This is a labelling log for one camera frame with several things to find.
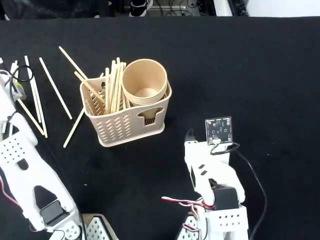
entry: black table surface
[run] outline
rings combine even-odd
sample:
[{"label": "black table surface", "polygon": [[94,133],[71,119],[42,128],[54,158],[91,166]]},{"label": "black table surface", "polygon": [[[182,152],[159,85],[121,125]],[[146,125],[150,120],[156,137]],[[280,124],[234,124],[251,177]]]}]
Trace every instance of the black table surface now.
[{"label": "black table surface", "polygon": [[[161,196],[195,199],[184,162],[184,137],[205,141],[205,119],[232,116],[234,140],[268,196],[256,239],[300,240],[318,234],[320,18],[105,18],[0,21],[7,65],[34,68],[48,139],[37,149],[59,174],[82,213],[101,213],[121,240],[174,239],[187,209]],[[80,82],[62,46],[87,76],[120,57],[159,61],[172,86],[163,133],[102,147],[84,117]],[[43,57],[74,120],[69,120],[43,71]],[[25,103],[33,113],[28,85]],[[263,196],[244,161],[231,165],[246,191],[250,229]],[[49,239],[32,233],[22,211],[0,197],[0,239]]]}]

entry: plastic basket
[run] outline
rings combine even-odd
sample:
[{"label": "plastic basket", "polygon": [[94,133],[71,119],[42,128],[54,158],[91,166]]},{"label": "plastic basket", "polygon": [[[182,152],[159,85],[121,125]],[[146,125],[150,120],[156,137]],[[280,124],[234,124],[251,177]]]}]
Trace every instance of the plastic basket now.
[{"label": "plastic basket", "polygon": [[[87,81],[102,98],[105,98],[105,88],[102,82],[105,77],[91,78]],[[80,85],[81,98],[84,113],[90,119],[99,142],[104,147],[127,143],[151,135],[159,134],[165,129],[165,116],[172,89],[168,83],[163,98],[153,104],[143,106],[132,106],[110,114],[104,114],[105,105],[102,104],[91,91],[83,84]],[[145,118],[141,115],[144,111],[158,108],[153,118]]]}]

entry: shoe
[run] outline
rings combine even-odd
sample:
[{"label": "shoe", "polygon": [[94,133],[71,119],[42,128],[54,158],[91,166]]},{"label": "shoe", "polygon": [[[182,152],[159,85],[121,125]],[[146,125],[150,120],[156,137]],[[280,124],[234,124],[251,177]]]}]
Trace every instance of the shoe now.
[{"label": "shoe", "polygon": [[144,17],[147,11],[153,6],[154,0],[146,0],[144,4],[136,6],[133,2],[130,3],[129,17]]}]

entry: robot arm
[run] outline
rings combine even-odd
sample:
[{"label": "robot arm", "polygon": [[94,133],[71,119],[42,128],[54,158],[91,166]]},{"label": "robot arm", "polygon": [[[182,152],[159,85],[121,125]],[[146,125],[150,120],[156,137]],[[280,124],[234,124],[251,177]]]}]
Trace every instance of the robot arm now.
[{"label": "robot arm", "polygon": [[[0,168],[11,193],[24,217],[29,219],[37,231],[54,233],[51,236],[54,240],[85,239],[82,218],[73,198],[57,173],[37,152],[37,138],[26,119],[16,112],[9,91],[0,74],[0,124],[8,121],[19,129],[19,132],[4,140],[2,135],[0,138]],[[34,191],[36,186],[42,186],[55,194],[56,200],[39,209]]]},{"label": "robot arm", "polygon": [[[229,143],[220,144],[216,149],[217,152],[226,150]],[[228,165],[230,153],[221,155],[211,155],[212,146],[206,141],[198,142],[185,141],[184,160],[191,174],[191,180],[194,190],[199,193],[207,205],[214,205],[215,196],[209,180],[213,179],[218,184],[233,187],[236,190],[239,203],[245,201],[245,190],[242,187],[236,171]]]},{"label": "robot arm", "polygon": [[[247,209],[241,203],[245,201],[245,190],[242,187],[236,171],[229,166],[230,153],[226,152],[232,142],[221,142],[213,148],[206,141],[198,142],[193,130],[189,130],[184,142],[184,160],[190,172],[190,178],[194,191],[201,195],[200,202],[207,206],[219,206],[219,208],[205,209],[195,205],[198,219],[199,240],[248,240],[248,217]],[[225,195],[224,202],[231,199],[233,204],[228,207],[227,203],[218,200],[211,181],[221,186],[222,191],[236,194]],[[180,232],[178,240],[184,239]]]}]

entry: paper cup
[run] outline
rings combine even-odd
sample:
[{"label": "paper cup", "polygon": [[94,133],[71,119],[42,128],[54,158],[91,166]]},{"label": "paper cup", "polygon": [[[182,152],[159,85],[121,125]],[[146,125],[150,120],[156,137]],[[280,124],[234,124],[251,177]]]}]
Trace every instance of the paper cup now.
[{"label": "paper cup", "polygon": [[153,104],[167,90],[167,72],[157,61],[139,59],[125,68],[121,84],[126,98],[134,105]]}]

